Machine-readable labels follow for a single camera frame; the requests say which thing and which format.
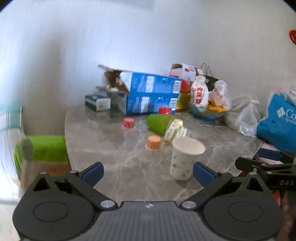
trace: small box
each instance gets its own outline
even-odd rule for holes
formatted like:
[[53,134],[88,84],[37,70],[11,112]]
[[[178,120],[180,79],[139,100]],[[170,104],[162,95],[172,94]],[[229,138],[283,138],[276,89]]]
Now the small box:
[[111,93],[111,103],[126,116],[158,113],[163,106],[175,112],[181,88],[181,80],[175,77],[132,71],[107,69],[104,76],[109,86],[105,89]]
[[185,80],[188,84],[195,80],[198,75],[197,69],[187,64],[172,64],[170,69],[170,75],[177,76],[180,79]]
[[111,98],[97,95],[86,95],[85,105],[94,111],[109,110],[111,106]]

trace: cup rim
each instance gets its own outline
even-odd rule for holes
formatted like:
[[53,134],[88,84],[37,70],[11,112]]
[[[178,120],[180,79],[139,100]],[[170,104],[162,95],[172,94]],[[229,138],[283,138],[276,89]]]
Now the cup rim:
[[[179,139],[187,139],[187,140],[191,140],[191,141],[195,142],[196,144],[201,145],[201,146],[203,147],[203,151],[202,151],[202,152],[199,152],[199,153],[197,153],[197,152],[193,153],[193,152],[184,151],[184,150],[182,150],[182,149],[176,144],[177,140],[179,140]],[[205,152],[205,150],[206,150],[205,145],[204,145],[201,141],[196,140],[196,139],[194,139],[194,138],[192,138],[192,137],[179,137],[179,138],[176,138],[176,139],[173,140],[172,145],[173,145],[173,148],[175,148],[177,151],[179,151],[179,152],[181,152],[181,153],[184,153],[184,154],[186,154],[186,155],[190,155],[190,156],[201,155],[201,154],[203,154],[203,153]]]

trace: columbia logo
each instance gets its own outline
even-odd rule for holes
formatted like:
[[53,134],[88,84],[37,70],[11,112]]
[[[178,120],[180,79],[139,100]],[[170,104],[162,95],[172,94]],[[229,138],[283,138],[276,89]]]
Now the columbia logo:
[[286,114],[286,112],[285,112],[285,110],[284,110],[283,107],[281,107],[280,109],[278,109],[276,112],[278,113],[278,116],[279,117],[282,117],[283,115]]

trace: barcode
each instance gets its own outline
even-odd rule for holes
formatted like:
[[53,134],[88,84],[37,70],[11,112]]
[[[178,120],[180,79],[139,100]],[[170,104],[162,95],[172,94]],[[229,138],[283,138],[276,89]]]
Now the barcode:
[[149,102],[150,102],[150,97],[142,97],[141,110],[140,110],[141,113],[148,111]]
[[153,86],[154,86],[154,76],[147,76],[146,80],[146,93],[151,93],[153,91]]
[[179,94],[180,89],[181,89],[181,81],[180,80],[175,80],[173,93],[174,94]]
[[178,100],[178,98],[172,98],[170,100],[170,107],[172,108],[172,111],[175,111],[176,110],[177,100]]

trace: white wall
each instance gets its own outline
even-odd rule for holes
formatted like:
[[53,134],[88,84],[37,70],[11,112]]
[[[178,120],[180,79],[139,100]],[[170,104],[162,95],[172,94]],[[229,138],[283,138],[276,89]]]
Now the white wall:
[[167,74],[204,61],[233,97],[263,100],[296,79],[292,28],[281,0],[14,0],[0,13],[0,104],[23,103],[27,134],[63,134],[99,63]]

